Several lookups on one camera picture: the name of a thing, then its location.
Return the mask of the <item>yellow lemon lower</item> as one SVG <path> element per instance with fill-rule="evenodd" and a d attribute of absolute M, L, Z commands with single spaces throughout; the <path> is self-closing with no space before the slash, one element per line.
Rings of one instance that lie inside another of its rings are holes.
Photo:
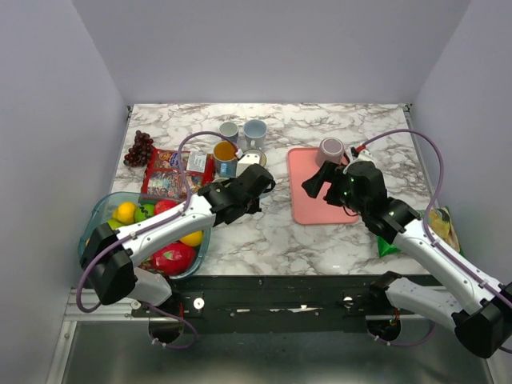
<path fill-rule="evenodd" d="M 179 241 L 189 247 L 197 247 L 202 244 L 202 240 L 204 237 L 204 233 L 202 230 L 195 231 L 193 233 L 190 233 L 186 236 L 183 236 L 179 239 Z"/>

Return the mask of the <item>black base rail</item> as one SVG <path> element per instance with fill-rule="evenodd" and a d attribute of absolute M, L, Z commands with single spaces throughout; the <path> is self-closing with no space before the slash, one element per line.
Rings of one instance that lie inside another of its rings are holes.
<path fill-rule="evenodd" d="M 195 276 L 173 281 L 160 308 L 200 334 L 366 332 L 398 314 L 373 290 L 378 276 Z"/>

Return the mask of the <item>light blue faceted mug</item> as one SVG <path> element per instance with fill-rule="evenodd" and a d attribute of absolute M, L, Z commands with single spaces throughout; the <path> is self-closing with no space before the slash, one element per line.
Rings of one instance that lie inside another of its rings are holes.
<path fill-rule="evenodd" d="M 265 190 L 260 194 L 259 198 L 260 198 L 260 199 L 264 199 L 264 198 L 266 198 L 266 197 L 270 196 L 270 195 L 272 194 L 273 190 L 274 190 L 274 187 L 273 187 L 273 186 L 269 186 L 269 187 L 267 187 L 267 188 L 266 188 L 266 189 L 265 189 Z"/>

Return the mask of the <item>grey-blue mug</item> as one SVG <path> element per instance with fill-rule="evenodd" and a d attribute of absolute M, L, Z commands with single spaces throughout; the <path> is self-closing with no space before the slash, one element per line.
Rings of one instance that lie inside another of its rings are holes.
<path fill-rule="evenodd" d="M 263 150 L 265 146 L 267 125 L 262 120 L 252 119 L 243 126 L 246 147 L 249 150 Z"/>

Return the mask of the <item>green fruit in bowl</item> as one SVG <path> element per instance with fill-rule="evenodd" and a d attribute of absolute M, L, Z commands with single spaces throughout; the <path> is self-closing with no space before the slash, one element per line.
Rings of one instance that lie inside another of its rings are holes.
<path fill-rule="evenodd" d="M 116 230 L 122 226 L 124 226 L 123 223 L 121 223 L 119 220 L 117 219 L 114 219 L 114 218 L 111 218 L 109 220 L 106 221 L 106 223 L 108 224 L 108 226 L 112 229 L 112 230 Z"/>

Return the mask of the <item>green cassava chips bag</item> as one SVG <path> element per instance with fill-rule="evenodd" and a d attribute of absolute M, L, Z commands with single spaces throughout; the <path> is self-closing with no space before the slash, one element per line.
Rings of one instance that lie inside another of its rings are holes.
<path fill-rule="evenodd" d="M 451 248 L 464 255 L 463 249 L 455 233 L 454 225 L 447 207 L 432 208 L 429 211 L 428 224 L 437 236 L 441 237 Z M 395 245 L 389 244 L 382 237 L 377 238 L 378 256 L 385 256 L 401 253 Z"/>

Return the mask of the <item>pink tray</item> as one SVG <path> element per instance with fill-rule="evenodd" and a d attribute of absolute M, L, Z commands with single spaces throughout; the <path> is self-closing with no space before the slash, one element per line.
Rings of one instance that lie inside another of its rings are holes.
<path fill-rule="evenodd" d="M 293 219 L 301 225 L 351 224 L 358 216 L 342 207 L 328 205 L 323 197 L 330 184 L 323 185 L 316 198 L 310 198 L 302 183 L 313 177 L 319 167 L 315 162 L 317 148 L 294 148 L 287 154 Z"/>

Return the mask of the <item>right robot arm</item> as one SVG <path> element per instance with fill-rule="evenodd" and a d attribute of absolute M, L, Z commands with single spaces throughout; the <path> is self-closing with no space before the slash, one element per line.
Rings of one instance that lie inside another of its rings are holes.
<path fill-rule="evenodd" d="M 510 338 L 511 285 L 474 266 L 425 225 L 419 212 L 388 196 L 382 172 L 372 162 L 325 162 L 302 188 L 315 198 L 325 183 L 330 185 L 327 204 L 359 214 L 371 233 L 419 262 L 446 289 L 440 293 L 388 272 L 368 293 L 373 311 L 384 314 L 397 307 L 419 314 L 454 332 L 480 358 L 490 358 Z"/>

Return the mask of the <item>red dragon fruit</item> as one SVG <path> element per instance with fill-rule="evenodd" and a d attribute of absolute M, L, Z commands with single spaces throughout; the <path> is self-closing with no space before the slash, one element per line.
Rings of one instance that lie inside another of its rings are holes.
<path fill-rule="evenodd" d="M 150 266 L 164 275 L 175 276 L 186 272 L 195 258 L 195 248 L 174 242 L 153 253 Z"/>

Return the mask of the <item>dark blue-grey mug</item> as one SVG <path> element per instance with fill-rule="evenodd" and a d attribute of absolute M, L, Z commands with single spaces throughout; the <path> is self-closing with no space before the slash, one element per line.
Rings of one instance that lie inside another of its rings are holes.
<path fill-rule="evenodd" d="M 224 122 L 219 127 L 219 133 L 233 144 L 238 144 L 238 126 L 234 122 Z"/>

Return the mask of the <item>cream mug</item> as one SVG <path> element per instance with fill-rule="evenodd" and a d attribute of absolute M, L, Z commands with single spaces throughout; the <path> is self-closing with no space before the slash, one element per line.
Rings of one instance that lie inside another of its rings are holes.
<path fill-rule="evenodd" d="M 267 157 L 266 155 L 261 151 L 257 149 L 251 149 L 245 152 L 245 157 L 248 157 L 251 161 L 258 161 L 258 164 L 260 166 L 265 167 L 267 163 Z"/>

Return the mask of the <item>purple mug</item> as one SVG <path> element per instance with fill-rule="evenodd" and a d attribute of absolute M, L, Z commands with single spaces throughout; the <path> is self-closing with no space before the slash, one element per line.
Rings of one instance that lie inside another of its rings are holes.
<path fill-rule="evenodd" d="M 341 140 L 337 138 L 324 138 L 319 146 L 315 156 L 315 163 L 322 167 L 324 162 L 341 164 L 345 155 L 345 147 Z"/>

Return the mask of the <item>teal plastic fruit bowl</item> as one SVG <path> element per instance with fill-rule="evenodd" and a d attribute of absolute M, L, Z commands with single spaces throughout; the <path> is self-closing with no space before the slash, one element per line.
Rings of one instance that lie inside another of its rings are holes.
<path fill-rule="evenodd" d="M 123 202 L 133 202 L 136 206 L 147 206 L 152 205 L 154 206 L 157 202 L 167 199 L 167 200 L 173 200 L 175 202 L 178 202 L 178 204 L 181 202 L 181 200 L 174 200 L 171 198 L 161 198 L 159 196 L 152 196 L 148 194 L 140 194 L 135 192 L 115 192 L 112 194 L 108 194 L 103 199 L 101 199 L 95 207 L 92 209 L 92 213 L 90 216 L 90 219 L 86 225 L 86 229 L 83 233 L 83 235 L 80 237 L 79 243 L 78 243 L 78 256 L 81 257 L 83 254 L 83 251 L 86 247 L 86 244 L 88 243 L 89 237 L 97 226 L 105 223 L 107 220 L 112 218 L 113 212 L 116 210 L 116 208 Z M 196 258 L 192 262 L 189 269 L 179 275 L 175 276 L 169 276 L 164 275 L 161 272 L 156 271 L 150 266 L 150 258 L 151 256 L 145 260 L 139 267 L 148 270 L 150 272 L 160 273 L 164 276 L 167 276 L 174 280 L 183 280 L 188 278 L 189 276 L 192 276 L 195 272 L 198 271 L 201 264 L 203 263 L 203 260 L 206 256 L 206 252 L 208 250 L 209 242 L 210 242 L 210 230 L 204 230 L 204 237 L 202 240 L 202 244 L 197 247 L 193 247 L 196 250 Z"/>

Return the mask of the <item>blue butterfly mug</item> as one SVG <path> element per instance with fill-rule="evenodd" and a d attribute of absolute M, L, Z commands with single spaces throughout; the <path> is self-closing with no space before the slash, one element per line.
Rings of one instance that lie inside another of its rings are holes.
<path fill-rule="evenodd" d="M 220 141 L 213 151 L 215 172 L 220 178 L 234 178 L 238 159 L 229 141 Z"/>

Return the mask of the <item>orange fruit upper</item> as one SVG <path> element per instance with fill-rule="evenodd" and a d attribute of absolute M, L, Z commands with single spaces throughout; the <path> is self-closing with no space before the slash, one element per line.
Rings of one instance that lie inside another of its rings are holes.
<path fill-rule="evenodd" d="M 135 223 L 135 212 L 137 206 L 133 202 L 121 203 L 112 214 L 112 219 L 117 220 L 123 225 L 131 225 Z"/>

